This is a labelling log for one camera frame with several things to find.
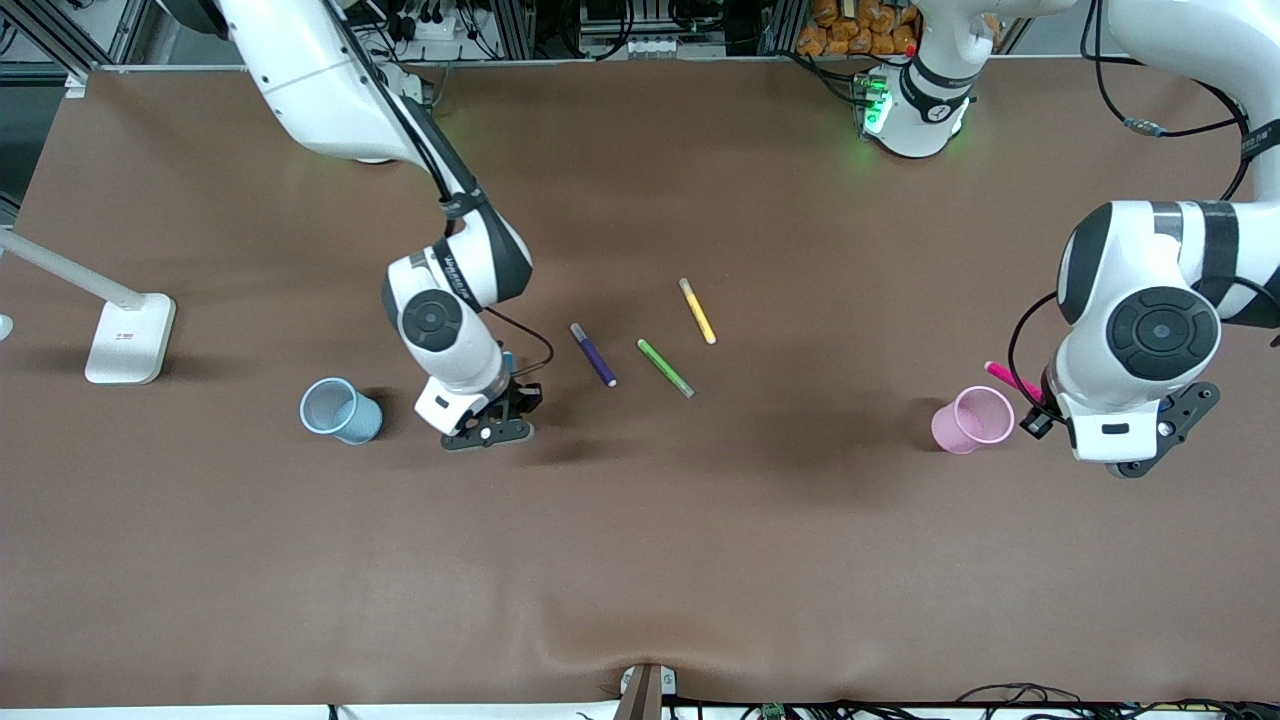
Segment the orange packed bags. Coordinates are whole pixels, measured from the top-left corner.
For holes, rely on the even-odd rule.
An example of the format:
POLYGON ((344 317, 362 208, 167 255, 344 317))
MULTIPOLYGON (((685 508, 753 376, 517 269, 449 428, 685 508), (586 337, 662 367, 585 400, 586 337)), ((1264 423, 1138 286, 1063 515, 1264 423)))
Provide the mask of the orange packed bags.
POLYGON ((923 15, 909 0, 808 0, 794 51, 801 56, 911 56, 923 15))

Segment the green marker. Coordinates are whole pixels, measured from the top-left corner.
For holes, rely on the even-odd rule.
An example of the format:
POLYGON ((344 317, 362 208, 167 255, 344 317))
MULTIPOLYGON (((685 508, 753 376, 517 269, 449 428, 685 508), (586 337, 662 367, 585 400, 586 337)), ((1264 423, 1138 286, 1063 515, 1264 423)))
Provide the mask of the green marker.
POLYGON ((639 351, 645 359, 685 397, 691 398, 696 391, 689 382, 652 346, 646 340, 636 341, 639 351))

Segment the light blue plastic cup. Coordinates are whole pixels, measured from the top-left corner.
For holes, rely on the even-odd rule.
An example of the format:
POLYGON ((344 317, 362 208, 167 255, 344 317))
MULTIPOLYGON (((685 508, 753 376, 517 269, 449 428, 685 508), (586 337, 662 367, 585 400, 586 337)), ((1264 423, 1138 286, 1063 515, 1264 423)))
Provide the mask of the light blue plastic cup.
POLYGON ((330 436, 342 443, 358 446, 375 439, 381 430, 381 406, 339 377, 314 382, 300 401, 300 421, 317 436, 330 436))

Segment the brown metal bracket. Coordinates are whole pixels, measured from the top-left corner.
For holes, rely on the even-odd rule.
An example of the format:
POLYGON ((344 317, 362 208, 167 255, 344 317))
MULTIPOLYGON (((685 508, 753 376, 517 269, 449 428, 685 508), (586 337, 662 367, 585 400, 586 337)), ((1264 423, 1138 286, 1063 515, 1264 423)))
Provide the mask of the brown metal bracket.
POLYGON ((677 673, 657 664, 637 664, 623 671, 622 696, 613 720, 669 720, 664 703, 677 696, 677 673))

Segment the purple marker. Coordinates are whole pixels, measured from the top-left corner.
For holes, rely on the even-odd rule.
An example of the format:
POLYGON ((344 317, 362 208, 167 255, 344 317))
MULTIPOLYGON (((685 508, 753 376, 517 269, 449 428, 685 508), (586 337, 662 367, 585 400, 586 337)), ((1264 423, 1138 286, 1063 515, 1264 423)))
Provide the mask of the purple marker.
POLYGON ((614 388, 618 384, 618 380, 585 329, 575 322, 570 324, 570 332, 600 382, 605 387, 614 388))

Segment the pink marker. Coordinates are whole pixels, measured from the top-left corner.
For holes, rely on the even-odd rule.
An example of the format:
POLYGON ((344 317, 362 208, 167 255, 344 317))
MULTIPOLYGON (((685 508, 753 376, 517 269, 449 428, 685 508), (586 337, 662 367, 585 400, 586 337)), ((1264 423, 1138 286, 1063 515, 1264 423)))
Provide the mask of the pink marker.
POLYGON ((1005 365, 996 361, 987 361, 984 363, 984 369, 988 374, 1004 382, 1006 386, 1024 391, 1037 404, 1044 402, 1044 393, 1039 386, 1021 379, 1020 377, 1015 377, 1005 365))

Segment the grey equipment box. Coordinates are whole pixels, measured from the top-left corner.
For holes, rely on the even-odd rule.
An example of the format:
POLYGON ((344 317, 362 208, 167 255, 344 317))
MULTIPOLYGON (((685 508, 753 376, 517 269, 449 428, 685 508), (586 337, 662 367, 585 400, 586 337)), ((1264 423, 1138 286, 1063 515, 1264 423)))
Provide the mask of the grey equipment box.
POLYGON ((568 42, 593 60, 673 56, 687 26, 675 19, 675 0, 570 0, 568 42))

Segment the pink plastic cup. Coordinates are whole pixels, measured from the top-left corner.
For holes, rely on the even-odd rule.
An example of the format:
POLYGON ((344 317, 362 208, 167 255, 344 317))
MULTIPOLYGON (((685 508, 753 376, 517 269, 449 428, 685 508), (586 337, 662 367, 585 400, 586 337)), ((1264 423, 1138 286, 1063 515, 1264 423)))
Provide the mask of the pink plastic cup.
POLYGON ((943 451, 968 455, 1006 441, 1015 425, 1012 405, 1000 391, 973 386, 934 413, 931 433, 943 451))

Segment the yellow marker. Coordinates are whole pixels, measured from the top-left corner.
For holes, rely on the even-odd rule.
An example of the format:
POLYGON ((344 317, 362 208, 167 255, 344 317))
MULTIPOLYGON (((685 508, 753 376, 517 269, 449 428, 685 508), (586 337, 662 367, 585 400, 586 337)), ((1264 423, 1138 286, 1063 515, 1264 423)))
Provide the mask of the yellow marker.
POLYGON ((710 320, 709 320, 709 318, 708 318, 708 315, 707 315, 707 313, 705 313, 705 310, 704 310, 704 307, 703 307, 703 305, 701 305, 701 302, 700 302, 700 300, 699 300, 699 297, 698 297, 698 295, 696 295, 692 284, 690 283, 689 278, 685 278, 685 277, 680 278, 678 279, 678 287, 680 287, 680 290, 681 290, 681 292, 684 295, 684 299, 685 299, 685 301, 686 301, 686 304, 687 304, 687 306, 690 309, 690 313, 692 314, 692 318, 694 318, 695 323, 698 324, 698 328, 699 328, 699 331, 701 333, 701 337, 704 338, 704 341, 708 345, 716 345, 718 338, 717 338, 717 334, 714 332, 714 328, 710 324, 710 320))

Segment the white lamp stand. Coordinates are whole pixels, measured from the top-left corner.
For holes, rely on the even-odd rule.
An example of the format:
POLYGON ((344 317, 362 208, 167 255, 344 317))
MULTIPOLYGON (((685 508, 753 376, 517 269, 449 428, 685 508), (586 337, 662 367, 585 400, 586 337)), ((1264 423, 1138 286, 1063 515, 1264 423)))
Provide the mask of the white lamp stand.
POLYGON ((0 227, 0 249, 101 299, 84 378, 96 386, 141 386, 164 364, 177 316, 165 293, 142 293, 0 227))

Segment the white power strip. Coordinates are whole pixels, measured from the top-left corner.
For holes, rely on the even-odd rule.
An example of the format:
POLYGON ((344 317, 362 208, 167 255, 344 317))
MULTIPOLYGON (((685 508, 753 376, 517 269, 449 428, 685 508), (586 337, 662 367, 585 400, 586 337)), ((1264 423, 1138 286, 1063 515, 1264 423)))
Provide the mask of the white power strip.
POLYGON ((393 41, 452 41, 460 32, 457 13, 444 0, 388 0, 387 32, 393 41))

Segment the aluminium frame post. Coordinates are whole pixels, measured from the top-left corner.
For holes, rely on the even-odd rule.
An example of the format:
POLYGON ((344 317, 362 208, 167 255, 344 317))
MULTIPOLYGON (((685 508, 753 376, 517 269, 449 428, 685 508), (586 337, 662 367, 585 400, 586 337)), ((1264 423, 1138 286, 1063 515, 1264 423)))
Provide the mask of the aluminium frame post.
POLYGON ((538 0, 490 0, 506 60, 531 60, 538 0))
POLYGON ((763 28, 765 53, 795 53, 801 31, 810 20, 810 0, 769 0, 769 17, 763 28))

